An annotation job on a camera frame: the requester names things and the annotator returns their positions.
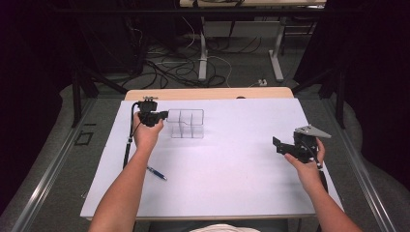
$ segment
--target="pen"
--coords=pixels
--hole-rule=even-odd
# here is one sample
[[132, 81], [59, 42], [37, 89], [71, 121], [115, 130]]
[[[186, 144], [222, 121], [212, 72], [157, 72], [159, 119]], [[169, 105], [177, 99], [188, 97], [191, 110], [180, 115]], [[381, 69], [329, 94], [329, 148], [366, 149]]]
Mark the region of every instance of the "pen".
[[157, 171], [156, 169], [154, 169], [154, 168], [152, 168], [152, 167], [150, 167], [150, 166], [147, 166], [147, 169], [148, 169], [148, 171], [154, 173], [154, 175], [160, 177], [161, 179], [163, 179], [163, 180], [165, 180], [165, 181], [167, 180], [166, 177], [165, 177], [164, 175], [162, 175], [162, 174], [161, 174], [159, 171]]

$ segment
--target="table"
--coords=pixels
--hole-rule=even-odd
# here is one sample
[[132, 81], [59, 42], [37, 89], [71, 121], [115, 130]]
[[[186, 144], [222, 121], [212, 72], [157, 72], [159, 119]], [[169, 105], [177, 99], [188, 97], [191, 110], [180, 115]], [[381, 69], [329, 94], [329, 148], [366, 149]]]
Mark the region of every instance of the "table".
[[[296, 171], [272, 144], [273, 135], [293, 143], [293, 130], [308, 123], [290, 89], [279, 87], [130, 91], [118, 111], [82, 217], [92, 218], [103, 194], [122, 170], [131, 105], [152, 95], [160, 97], [158, 111], [202, 108], [204, 137], [171, 138], [165, 122], [149, 165], [168, 180], [147, 173], [136, 219], [314, 216]], [[249, 115], [257, 117], [249, 120]], [[330, 195], [341, 207], [326, 165], [324, 171]]]
[[[180, 6], [192, 8], [193, 0], [180, 0]], [[234, 7], [232, 3], [213, 3], [198, 0], [199, 8]], [[295, 7], [324, 5], [326, 0], [245, 0], [241, 7]], [[278, 61], [278, 52], [283, 37], [286, 18], [279, 21], [236, 21], [232, 34], [229, 35], [231, 22], [229, 21], [206, 21], [202, 18], [203, 33], [201, 33], [201, 58], [199, 65], [199, 80], [206, 78], [208, 50], [206, 49], [206, 37], [266, 37], [276, 38], [275, 47], [269, 50], [275, 78], [278, 82], [283, 81], [283, 75]]]

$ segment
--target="power strip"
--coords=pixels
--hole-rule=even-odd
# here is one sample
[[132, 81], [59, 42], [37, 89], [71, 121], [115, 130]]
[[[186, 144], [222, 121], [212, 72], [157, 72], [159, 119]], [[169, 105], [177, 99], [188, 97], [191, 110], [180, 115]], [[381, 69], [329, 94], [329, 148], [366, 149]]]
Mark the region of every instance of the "power strip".
[[257, 82], [259, 83], [259, 86], [261, 87], [268, 86], [268, 81], [266, 81], [266, 79], [258, 79]]

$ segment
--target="hand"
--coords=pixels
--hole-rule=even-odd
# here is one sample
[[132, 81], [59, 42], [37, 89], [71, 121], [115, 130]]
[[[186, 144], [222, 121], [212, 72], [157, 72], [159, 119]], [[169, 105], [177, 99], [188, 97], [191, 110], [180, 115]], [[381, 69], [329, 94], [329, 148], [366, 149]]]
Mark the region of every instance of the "hand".
[[145, 150], [151, 153], [157, 144], [159, 133], [163, 128], [163, 122], [160, 119], [153, 127], [147, 127], [139, 120], [138, 113], [133, 114], [133, 129], [136, 129], [133, 139], [138, 150]]
[[[325, 158], [325, 147], [323, 146], [322, 141], [318, 138], [316, 138], [316, 142], [319, 148], [319, 151], [317, 152], [317, 159], [320, 164], [323, 164], [323, 159]], [[316, 162], [311, 161], [308, 163], [302, 163], [290, 154], [285, 154], [284, 157], [298, 171], [299, 179], [301, 180], [301, 183], [307, 193], [310, 193], [317, 188], [323, 188]]]

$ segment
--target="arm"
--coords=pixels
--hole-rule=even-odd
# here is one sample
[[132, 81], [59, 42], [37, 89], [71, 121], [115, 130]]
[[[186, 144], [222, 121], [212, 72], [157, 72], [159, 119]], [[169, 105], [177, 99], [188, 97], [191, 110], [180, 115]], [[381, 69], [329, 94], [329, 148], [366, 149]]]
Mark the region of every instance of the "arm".
[[[322, 163], [325, 157], [323, 143], [316, 139], [319, 151], [317, 158]], [[362, 231], [325, 191], [320, 181], [316, 163], [302, 163], [289, 154], [285, 158], [298, 171], [299, 179], [313, 204], [323, 231]]]
[[148, 159], [163, 127], [162, 120], [152, 128], [140, 124], [136, 113], [133, 124], [135, 127], [139, 125], [134, 135], [137, 149], [103, 196], [89, 231], [132, 231]]

